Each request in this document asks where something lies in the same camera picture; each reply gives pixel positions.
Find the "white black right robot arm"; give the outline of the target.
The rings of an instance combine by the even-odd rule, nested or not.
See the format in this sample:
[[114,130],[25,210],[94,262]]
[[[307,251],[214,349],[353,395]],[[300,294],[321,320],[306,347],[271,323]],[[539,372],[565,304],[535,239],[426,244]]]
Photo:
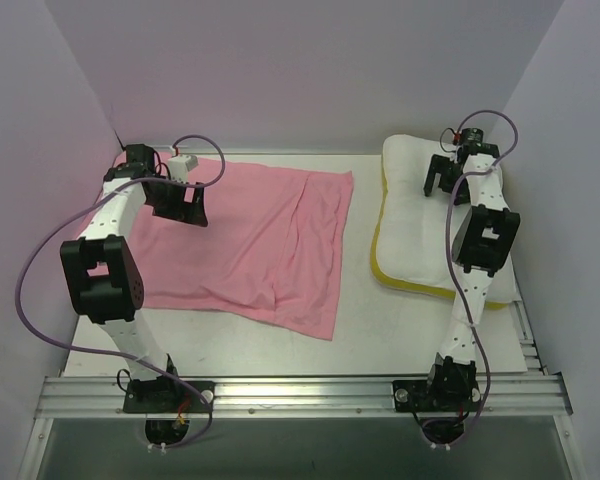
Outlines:
[[485,142],[478,128],[456,132],[453,145],[451,156],[431,157],[423,187],[427,197],[436,187],[450,195],[444,247],[456,289],[447,334],[423,385],[426,402],[436,409],[480,400],[476,359],[484,348],[476,329],[520,226],[496,172],[499,147]]

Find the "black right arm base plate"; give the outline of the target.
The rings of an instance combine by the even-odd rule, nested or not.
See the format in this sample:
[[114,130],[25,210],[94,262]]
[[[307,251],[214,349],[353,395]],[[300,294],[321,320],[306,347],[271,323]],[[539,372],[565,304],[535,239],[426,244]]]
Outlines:
[[401,413],[467,413],[476,412],[481,394],[472,389],[468,394],[435,391],[426,380],[394,380],[391,384],[394,409]]

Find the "pink fabric pillowcase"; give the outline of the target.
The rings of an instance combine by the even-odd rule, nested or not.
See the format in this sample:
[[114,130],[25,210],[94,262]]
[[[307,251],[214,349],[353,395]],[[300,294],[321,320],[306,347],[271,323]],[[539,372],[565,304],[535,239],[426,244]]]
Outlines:
[[214,310],[333,338],[351,172],[229,163],[205,191],[208,226],[144,206],[129,247],[151,309]]

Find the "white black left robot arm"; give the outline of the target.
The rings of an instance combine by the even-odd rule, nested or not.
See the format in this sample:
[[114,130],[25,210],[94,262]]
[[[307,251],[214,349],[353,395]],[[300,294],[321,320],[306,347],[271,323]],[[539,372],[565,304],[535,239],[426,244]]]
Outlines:
[[61,245],[60,257],[74,310],[89,318],[127,354],[128,395],[160,411],[176,408],[184,395],[174,380],[171,357],[158,345],[143,318],[145,288],[128,245],[140,209],[163,219],[205,227],[204,191],[186,197],[196,156],[175,153],[165,162],[144,144],[126,149],[126,159],[103,178],[104,204],[77,239]]

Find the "white pillow yellow edge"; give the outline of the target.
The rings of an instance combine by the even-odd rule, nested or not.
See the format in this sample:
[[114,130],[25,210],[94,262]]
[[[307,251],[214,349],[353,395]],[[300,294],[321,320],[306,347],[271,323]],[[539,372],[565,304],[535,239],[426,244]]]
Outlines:
[[[383,201],[372,242],[371,267],[377,280],[392,288],[452,299],[445,255],[445,224],[450,195],[435,188],[423,193],[435,142],[411,135],[387,138],[382,150]],[[487,293],[489,308],[517,301],[511,256]]]

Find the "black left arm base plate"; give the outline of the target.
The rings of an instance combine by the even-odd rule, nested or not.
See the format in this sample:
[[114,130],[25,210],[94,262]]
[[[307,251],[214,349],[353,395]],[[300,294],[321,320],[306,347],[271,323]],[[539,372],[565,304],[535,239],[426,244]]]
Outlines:
[[122,410],[130,414],[208,413],[213,406],[215,383],[201,380],[187,381],[187,384],[205,394],[208,406],[181,383],[169,379],[132,380],[126,387]]

